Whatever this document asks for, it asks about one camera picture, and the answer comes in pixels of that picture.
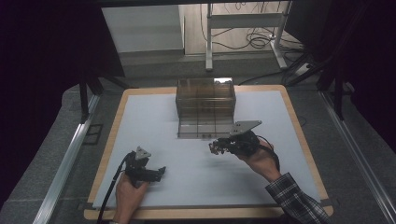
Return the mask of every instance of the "wire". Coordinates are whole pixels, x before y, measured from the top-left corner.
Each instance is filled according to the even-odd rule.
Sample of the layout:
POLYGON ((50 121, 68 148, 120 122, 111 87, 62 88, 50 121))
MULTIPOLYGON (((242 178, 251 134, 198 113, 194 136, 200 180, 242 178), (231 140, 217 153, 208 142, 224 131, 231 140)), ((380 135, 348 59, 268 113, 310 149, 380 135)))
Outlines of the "wire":
POLYGON ((264 75, 261 75, 261 76, 258 76, 258 77, 252 77, 252 78, 249 78, 249 79, 247 79, 245 81, 240 82, 238 84, 238 86, 241 86, 241 85, 243 85, 243 84, 245 84, 245 83, 247 83, 247 82, 249 82, 251 80, 254 80, 254 79, 258 79, 258 78, 261 78, 261 77, 269 77, 269 76, 278 75, 278 74, 282 74, 282 73, 283 72, 275 72, 275 73, 270 73, 270 74, 264 74, 264 75))
POLYGON ((273 145, 272 145, 270 142, 268 142, 268 140, 267 140, 266 138, 264 138, 264 137, 262 137, 262 136, 259 136, 259 135, 256 135, 256 136, 258 136, 258 137, 262 138, 262 140, 264 140, 265 142, 267 142, 267 143, 268 143, 268 145, 270 146, 270 148, 271 148, 272 150, 274 150, 274 147, 273 147, 273 145))
POLYGON ((128 158, 128 155, 126 155, 124 157, 124 159, 122 160, 119 168, 117 169, 116 174, 113 177, 113 180, 111 181, 111 184, 110 184, 110 187, 108 188, 107 194, 106 194, 105 198, 103 199, 102 207, 100 208, 100 212, 99 212, 99 216, 98 216, 96 224, 101 224, 102 223, 103 213, 105 212, 105 208, 106 208, 106 204, 107 204, 108 198, 110 197, 110 194, 111 194, 111 192, 112 192, 112 190, 114 188, 114 185, 116 185, 116 181, 117 181, 117 178, 120 175, 120 172, 121 172, 121 169, 122 169, 122 165, 126 162, 126 160, 128 158))
POLYGON ((236 10, 239 11, 242 8, 242 6, 244 6, 246 4, 247 4, 246 2, 237 2, 237 3, 235 3, 235 8, 236 8, 236 10))
POLYGON ((297 42, 297 41, 291 41, 291 40, 286 40, 286 39, 282 39, 282 38, 280 38, 280 39, 283 41, 286 41, 286 42, 294 43, 294 44, 302 44, 301 42, 297 42))
POLYGON ((307 123, 306 118, 304 118, 303 116, 297 116, 297 119, 300 122, 301 127, 304 127, 305 124, 307 123))

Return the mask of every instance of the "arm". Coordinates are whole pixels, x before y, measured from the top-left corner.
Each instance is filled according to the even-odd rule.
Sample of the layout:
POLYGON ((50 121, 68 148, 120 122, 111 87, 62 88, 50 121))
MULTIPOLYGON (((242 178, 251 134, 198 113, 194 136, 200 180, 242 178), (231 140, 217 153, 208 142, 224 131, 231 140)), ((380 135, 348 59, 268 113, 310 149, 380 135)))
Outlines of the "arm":
MULTIPOLYGON (((263 141, 260 144, 270 148, 263 141)), ((301 223, 331 223, 318 202, 303 193, 289 173, 282 175, 276 169, 268 152, 259 149, 250 157, 237 157, 270 182, 267 191, 289 216, 301 223)))
POLYGON ((143 182, 142 185, 136 189, 129 177, 122 173, 119 183, 116 188, 117 209, 113 217, 113 221, 119 224, 128 224, 142 202, 149 182, 143 182))

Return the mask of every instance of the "wooden table edge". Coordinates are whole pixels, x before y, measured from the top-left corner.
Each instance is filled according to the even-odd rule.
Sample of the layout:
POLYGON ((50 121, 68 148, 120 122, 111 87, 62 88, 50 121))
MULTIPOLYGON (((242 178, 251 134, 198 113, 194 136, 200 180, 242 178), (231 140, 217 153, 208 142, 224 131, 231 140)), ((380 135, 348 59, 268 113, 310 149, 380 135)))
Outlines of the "wooden table edge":
MULTIPOLYGON (((318 194, 321 200, 329 200, 326 189, 324 188, 321 180, 318 168, 312 157, 309 146, 305 140, 303 130, 295 114, 289 95, 284 86, 281 85, 254 85, 254 86, 235 86, 235 92, 239 91, 280 91, 285 106, 288 109, 291 122, 294 130, 296 131, 300 145, 303 149, 306 161, 310 168, 311 174, 314 177, 315 185, 318 189, 318 194)), ((115 138, 117 136, 118 128, 120 127, 120 121, 125 109, 126 102, 130 95, 147 95, 147 94, 171 94, 176 93, 176 87, 165 87, 165 88, 147 88, 147 89, 129 89, 124 91, 120 105, 114 118, 113 125, 110 130, 109 137, 105 146, 105 150, 98 167, 95 179, 92 184, 92 189, 87 203, 93 203, 95 200, 97 191, 99 190, 100 184, 102 183, 105 175, 106 167, 110 159, 111 151, 114 147, 115 138)), ((331 205, 323 207, 326 213, 331 216, 333 208, 331 205)), ((168 219, 168 218, 230 218, 230 217, 278 217, 282 214, 282 210, 279 207, 249 207, 249 208, 190 208, 190 209, 139 209, 135 212, 134 218, 136 219, 168 219)), ((93 209, 84 210, 84 217, 86 219, 97 219, 99 211, 93 209)), ((105 211, 104 219, 112 219, 114 211, 105 211)))

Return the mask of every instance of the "metal frame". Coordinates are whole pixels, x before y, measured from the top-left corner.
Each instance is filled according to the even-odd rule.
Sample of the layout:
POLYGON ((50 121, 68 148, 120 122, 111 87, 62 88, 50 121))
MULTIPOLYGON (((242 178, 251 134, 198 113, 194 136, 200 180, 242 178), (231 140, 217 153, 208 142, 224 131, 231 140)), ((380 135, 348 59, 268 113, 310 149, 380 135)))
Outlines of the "metal frame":
POLYGON ((271 48, 280 69, 286 69, 287 65, 280 53, 279 42, 286 25, 290 6, 291 1, 288 2, 285 11, 282 13, 212 15, 212 5, 207 4, 206 71, 213 70, 212 29, 252 27, 278 27, 275 40, 271 41, 271 48))
POLYGON ((370 167, 370 164, 361 152, 361 148, 353 138, 347 125, 344 123, 343 120, 338 118, 336 112, 332 109, 332 99, 328 96, 328 94, 324 93, 323 91, 320 91, 319 95, 322 97, 330 114, 330 117, 335 124, 335 127, 338 129, 338 132, 343 137, 353 160, 356 162, 356 165, 361 171, 361 175, 366 181, 366 184, 369 187, 370 191, 373 193, 388 223, 396 223, 396 210, 392 199, 389 197, 384 186, 376 177, 373 169, 370 167))
POLYGON ((43 203, 41 204, 40 209, 35 216, 35 224, 48 223, 50 221, 50 216, 55 208, 56 203, 58 202, 59 196, 64 188, 64 183, 67 180, 67 177, 70 174, 70 171, 73 167, 73 164, 76 160, 79 149, 84 140, 85 134, 90 127, 93 112, 97 106, 97 103, 100 99, 100 96, 94 95, 91 98, 89 104, 89 115, 85 123, 80 123, 77 127, 75 135, 73 136, 72 141, 70 142, 69 148, 64 154, 64 159, 62 160, 61 165, 52 180, 52 183, 49 187, 46 197, 44 198, 43 203))

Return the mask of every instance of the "gray carpet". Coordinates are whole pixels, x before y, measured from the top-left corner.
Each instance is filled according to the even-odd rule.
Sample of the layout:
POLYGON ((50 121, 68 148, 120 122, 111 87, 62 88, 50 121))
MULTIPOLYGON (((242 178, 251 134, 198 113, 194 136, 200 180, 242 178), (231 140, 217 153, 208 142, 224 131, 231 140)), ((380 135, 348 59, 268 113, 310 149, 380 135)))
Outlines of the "gray carpet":
MULTIPOLYGON (((161 63, 161 59, 155 59, 142 60, 145 63, 124 63, 126 78, 122 80, 141 88, 176 86, 180 77, 233 77, 234 83, 237 84, 250 77, 278 71, 276 61, 271 54, 250 55, 249 59, 238 57, 240 56, 217 57, 214 71, 211 73, 205 71, 202 57, 182 59, 182 62, 161 63)), ((280 75, 264 76, 248 84, 279 84, 280 80, 280 75)), ((289 88, 288 92, 330 196, 334 208, 332 220, 334 223, 348 224, 386 223, 373 194, 367 188, 360 170, 315 91, 314 80, 315 77, 312 77, 296 87, 289 88)), ((49 223, 94 223, 84 219, 83 209, 122 94, 120 87, 104 79, 101 81, 105 92, 101 96, 92 121, 92 125, 102 126, 100 138, 97 144, 90 145, 95 141, 94 136, 86 137, 87 144, 82 146, 78 154, 49 223)), ((365 122, 348 97, 344 100, 344 112, 346 123, 359 142, 368 162, 395 200, 396 176, 393 172, 396 166, 395 154, 365 122)), ((25 175, 4 204, 0 213, 0 223, 33 222, 78 126, 79 119, 79 95, 76 86, 64 94, 59 116, 25 175)), ((222 220, 207 221, 205 223, 222 223, 222 220)), ((150 222, 162 223, 160 220, 150 222)))

